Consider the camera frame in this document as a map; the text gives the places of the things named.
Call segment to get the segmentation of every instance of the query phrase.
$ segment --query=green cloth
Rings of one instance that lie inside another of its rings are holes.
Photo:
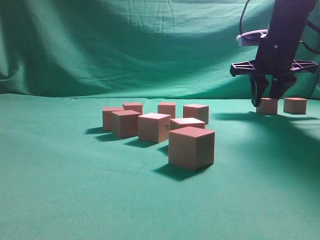
[[[0,93],[46,97],[249,99],[239,47],[245,0],[0,0]],[[274,1],[252,0],[244,31],[268,28]],[[319,5],[309,16],[320,25]],[[319,51],[320,35],[303,38]],[[299,47],[299,60],[320,57]],[[286,96],[320,99],[319,74]]]
[[[102,108],[163,99],[0,94],[2,240],[318,240],[320,101],[307,115],[207,104],[215,163],[168,165],[168,141],[102,132]]]

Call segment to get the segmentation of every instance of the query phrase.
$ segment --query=green tablecloth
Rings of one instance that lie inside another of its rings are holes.
[[[168,141],[102,132],[102,108],[163,99],[0,95],[0,239],[318,240],[320,101],[265,116],[250,100],[210,106],[215,164],[168,165]]]

